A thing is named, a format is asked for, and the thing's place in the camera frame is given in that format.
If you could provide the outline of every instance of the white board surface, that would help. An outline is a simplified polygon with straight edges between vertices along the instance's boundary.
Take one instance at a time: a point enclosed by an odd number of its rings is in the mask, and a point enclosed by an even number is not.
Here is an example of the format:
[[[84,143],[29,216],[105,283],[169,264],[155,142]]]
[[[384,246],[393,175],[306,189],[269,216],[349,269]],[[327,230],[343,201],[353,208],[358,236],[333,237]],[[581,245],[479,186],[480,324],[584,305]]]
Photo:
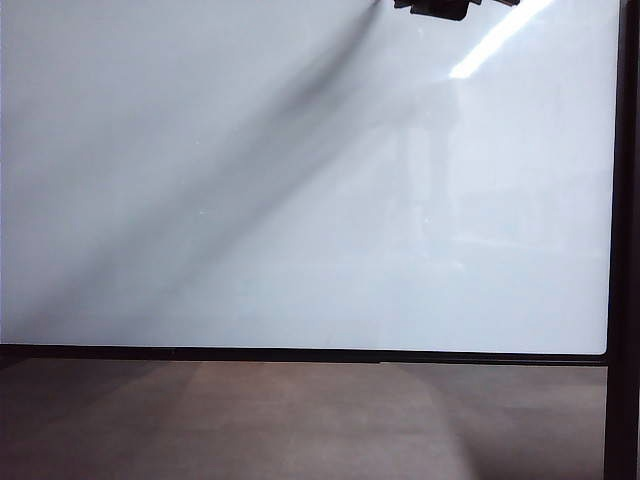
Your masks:
[[[4,0],[2,342],[602,353],[619,2],[535,1]]]

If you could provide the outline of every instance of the black whiteboard frame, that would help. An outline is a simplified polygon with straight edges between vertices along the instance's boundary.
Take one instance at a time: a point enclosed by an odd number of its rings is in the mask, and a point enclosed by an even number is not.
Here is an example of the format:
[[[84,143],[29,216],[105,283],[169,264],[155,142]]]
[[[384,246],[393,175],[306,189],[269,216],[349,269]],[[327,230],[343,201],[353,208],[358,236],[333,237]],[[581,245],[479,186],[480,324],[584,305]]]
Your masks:
[[[104,358],[148,360],[235,360],[272,362],[330,363],[466,363],[501,365],[611,366],[625,350],[631,319],[640,312],[630,292],[640,292],[640,232],[632,228],[640,212],[640,178],[634,178],[638,165],[638,137],[635,108],[638,97],[638,1],[621,0],[618,44],[618,82],[616,100],[616,140],[614,153],[611,267],[607,350],[602,355],[529,354],[484,352],[439,352],[407,350],[222,348],[222,347],[128,347],[98,345],[3,344],[0,356],[47,358]]]

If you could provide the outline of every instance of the brown floor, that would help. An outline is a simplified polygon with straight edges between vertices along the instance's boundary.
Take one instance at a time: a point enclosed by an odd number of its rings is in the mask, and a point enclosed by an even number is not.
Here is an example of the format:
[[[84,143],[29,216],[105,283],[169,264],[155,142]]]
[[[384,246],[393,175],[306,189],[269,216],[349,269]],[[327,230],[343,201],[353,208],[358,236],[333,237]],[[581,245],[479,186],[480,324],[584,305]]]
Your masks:
[[[596,480],[600,368],[27,360],[0,478]]]

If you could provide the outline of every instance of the black object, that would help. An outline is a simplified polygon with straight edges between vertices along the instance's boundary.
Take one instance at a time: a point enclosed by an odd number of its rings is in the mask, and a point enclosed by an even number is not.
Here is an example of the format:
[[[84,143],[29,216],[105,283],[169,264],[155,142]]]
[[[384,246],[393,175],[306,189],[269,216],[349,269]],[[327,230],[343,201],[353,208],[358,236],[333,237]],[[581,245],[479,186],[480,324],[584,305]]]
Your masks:
[[[607,351],[604,479],[635,480],[640,390],[640,0],[622,0]]]
[[[520,0],[496,0],[510,7],[518,5]],[[431,17],[462,20],[467,16],[469,3],[481,5],[482,0],[395,0],[396,8],[411,7],[411,13]]]

